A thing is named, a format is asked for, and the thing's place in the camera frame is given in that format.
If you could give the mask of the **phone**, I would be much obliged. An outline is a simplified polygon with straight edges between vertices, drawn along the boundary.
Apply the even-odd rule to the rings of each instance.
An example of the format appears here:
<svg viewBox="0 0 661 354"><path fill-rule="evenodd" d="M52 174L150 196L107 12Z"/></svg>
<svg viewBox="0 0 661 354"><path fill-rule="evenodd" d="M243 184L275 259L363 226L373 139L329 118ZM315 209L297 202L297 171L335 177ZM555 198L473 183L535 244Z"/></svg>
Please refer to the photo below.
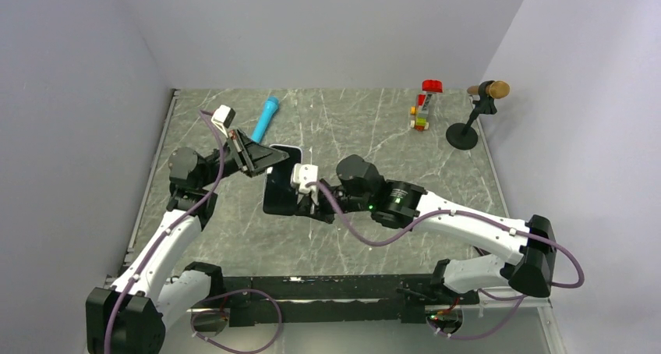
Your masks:
<svg viewBox="0 0 661 354"><path fill-rule="evenodd" d="M270 147L284 151L288 158L267 170L263 190L263 212L293 216L298 205L298 190L292 187L291 175L294 166L302 162L302 149L284 144L271 144Z"/></svg>

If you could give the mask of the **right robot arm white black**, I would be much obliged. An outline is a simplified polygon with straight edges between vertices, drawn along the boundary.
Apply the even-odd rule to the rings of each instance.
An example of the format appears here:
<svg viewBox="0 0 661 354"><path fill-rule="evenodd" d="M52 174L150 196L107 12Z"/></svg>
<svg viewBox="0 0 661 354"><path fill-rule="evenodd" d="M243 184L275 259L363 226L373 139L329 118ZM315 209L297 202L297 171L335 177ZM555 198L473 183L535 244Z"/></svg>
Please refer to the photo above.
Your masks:
<svg viewBox="0 0 661 354"><path fill-rule="evenodd" d="M332 223L367 212L398 240L411 232L454 236L486 255L437 263L429 290L438 303L478 289L509 286L524 296L546 298L553 287L557 251L548 218L503 218L453 203L415 184L385 179L376 166L350 155L336 167L340 179L329 186L315 165L294 166L290 183L302 195L298 215Z"/></svg>

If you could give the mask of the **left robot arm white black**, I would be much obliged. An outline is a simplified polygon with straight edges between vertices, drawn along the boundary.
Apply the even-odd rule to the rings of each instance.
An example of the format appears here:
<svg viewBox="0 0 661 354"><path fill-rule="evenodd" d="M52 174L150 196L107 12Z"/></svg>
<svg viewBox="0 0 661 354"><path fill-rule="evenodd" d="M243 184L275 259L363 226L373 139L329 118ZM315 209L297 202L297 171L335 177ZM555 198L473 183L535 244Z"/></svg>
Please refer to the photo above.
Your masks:
<svg viewBox="0 0 661 354"><path fill-rule="evenodd" d="M176 281L170 280L171 272L210 221L221 178L236 172L256 177L288 157L239 129L208 156L190 147L173 151L171 196L158 230L110 287L95 288L87 297L87 351L158 353L167 330L190 308L226 299L230 293L219 266L192 262Z"/></svg>

